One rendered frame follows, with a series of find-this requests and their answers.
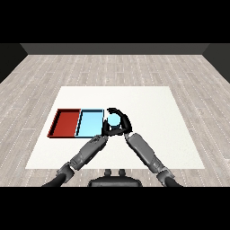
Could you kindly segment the small blue can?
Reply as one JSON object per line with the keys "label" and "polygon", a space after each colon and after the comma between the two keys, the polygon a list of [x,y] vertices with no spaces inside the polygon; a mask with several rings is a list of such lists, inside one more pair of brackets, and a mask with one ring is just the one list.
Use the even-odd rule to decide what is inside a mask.
{"label": "small blue can", "polygon": [[120,116],[116,113],[112,113],[107,118],[108,124],[111,130],[119,129],[120,127]]}

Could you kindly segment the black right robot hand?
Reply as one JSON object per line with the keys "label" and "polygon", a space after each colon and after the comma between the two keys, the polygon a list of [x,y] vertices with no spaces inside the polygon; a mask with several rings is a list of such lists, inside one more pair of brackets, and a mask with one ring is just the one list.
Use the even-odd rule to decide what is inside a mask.
{"label": "black right robot hand", "polygon": [[108,112],[109,114],[116,113],[120,116],[120,127],[119,129],[114,130],[111,130],[110,128],[110,137],[116,135],[122,136],[123,134],[128,134],[132,131],[130,120],[126,114],[116,108],[109,108]]}

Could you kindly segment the red shallow open box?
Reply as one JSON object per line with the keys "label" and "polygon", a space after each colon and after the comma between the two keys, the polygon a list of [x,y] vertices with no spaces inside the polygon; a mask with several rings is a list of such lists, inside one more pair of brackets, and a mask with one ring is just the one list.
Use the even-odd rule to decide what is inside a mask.
{"label": "red shallow open box", "polygon": [[50,126],[49,138],[74,138],[80,109],[58,109]]}

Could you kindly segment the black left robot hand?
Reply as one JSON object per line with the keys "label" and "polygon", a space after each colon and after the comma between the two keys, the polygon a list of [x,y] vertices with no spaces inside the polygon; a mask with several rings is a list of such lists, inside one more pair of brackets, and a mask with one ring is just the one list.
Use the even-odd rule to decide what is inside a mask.
{"label": "black left robot hand", "polygon": [[105,119],[102,123],[102,136],[108,137],[110,135],[110,124],[108,123],[108,120]]}

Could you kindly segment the light blue shallow open box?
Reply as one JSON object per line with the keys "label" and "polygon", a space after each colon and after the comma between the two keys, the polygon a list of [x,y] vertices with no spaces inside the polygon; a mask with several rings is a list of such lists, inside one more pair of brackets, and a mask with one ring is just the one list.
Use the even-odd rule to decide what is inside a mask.
{"label": "light blue shallow open box", "polygon": [[76,138],[92,138],[102,133],[103,109],[82,109],[75,129]]}

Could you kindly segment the dark grey robot body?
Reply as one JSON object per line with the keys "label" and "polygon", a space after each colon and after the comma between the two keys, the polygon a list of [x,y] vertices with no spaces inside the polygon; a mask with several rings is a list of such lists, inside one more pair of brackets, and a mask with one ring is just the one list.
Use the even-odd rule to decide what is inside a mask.
{"label": "dark grey robot body", "polygon": [[118,176],[112,176],[111,169],[106,169],[102,177],[90,180],[88,187],[142,187],[142,183],[128,177],[124,169],[119,169]]}

